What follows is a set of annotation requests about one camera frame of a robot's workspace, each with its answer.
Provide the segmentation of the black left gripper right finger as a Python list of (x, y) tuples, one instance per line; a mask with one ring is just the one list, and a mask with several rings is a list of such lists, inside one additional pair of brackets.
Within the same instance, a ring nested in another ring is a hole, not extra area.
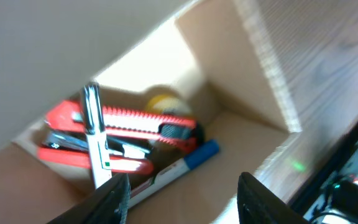
[(308, 224), (249, 172), (239, 176), (237, 210), (240, 224)]

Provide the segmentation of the orange stapler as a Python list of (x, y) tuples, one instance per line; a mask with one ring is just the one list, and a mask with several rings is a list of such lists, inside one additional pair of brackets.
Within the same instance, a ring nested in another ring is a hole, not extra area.
[[(140, 140), (124, 137), (107, 137), (113, 172), (150, 174), (154, 165), (147, 155), (153, 147)], [(37, 149), (37, 157), (43, 161), (68, 166), (92, 168), (86, 137), (82, 133), (50, 131)]]

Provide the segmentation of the black whiteboard marker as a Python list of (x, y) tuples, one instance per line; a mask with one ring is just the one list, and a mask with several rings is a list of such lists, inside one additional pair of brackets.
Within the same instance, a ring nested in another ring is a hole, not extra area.
[(107, 134), (97, 83), (89, 83), (83, 87), (80, 92), (80, 105), (94, 185), (97, 189), (112, 177), (107, 150)]

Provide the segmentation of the cardboard box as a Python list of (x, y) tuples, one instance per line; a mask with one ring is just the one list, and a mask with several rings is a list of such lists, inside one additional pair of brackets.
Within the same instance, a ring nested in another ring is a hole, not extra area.
[(93, 186), (33, 157), (45, 112), (90, 79), (106, 101), (190, 113), (221, 105), (277, 133), (301, 126), (279, 86), (260, 1), (0, 1), (0, 223), (45, 223)]

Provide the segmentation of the blue whiteboard marker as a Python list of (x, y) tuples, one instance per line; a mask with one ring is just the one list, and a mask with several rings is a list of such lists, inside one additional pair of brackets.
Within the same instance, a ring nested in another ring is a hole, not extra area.
[(189, 171), (194, 170), (218, 152), (219, 144), (214, 139), (205, 142), (202, 146), (190, 154), (175, 161), (155, 176), (149, 178), (143, 184), (140, 184), (138, 187), (132, 189), (128, 207), (132, 208), (141, 203), (147, 197), (158, 192), (174, 180), (185, 175)]

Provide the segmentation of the orange utility knife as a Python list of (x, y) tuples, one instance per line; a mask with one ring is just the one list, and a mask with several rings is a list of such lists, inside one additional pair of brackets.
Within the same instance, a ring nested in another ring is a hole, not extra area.
[[(191, 118), (103, 106), (103, 119), (109, 136), (160, 141), (186, 153), (204, 143), (202, 127)], [(62, 101), (47, 113), (46, 122), (59, 131), (86, 131), (81, 106), (75, 101)]]

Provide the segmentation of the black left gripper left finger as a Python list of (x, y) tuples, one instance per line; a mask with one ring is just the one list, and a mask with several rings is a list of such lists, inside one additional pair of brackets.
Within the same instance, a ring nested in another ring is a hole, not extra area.
[(130, 196), (129, 176), (115, 174), (81, 203), (50, 220), (48, 224), (124, 224)]

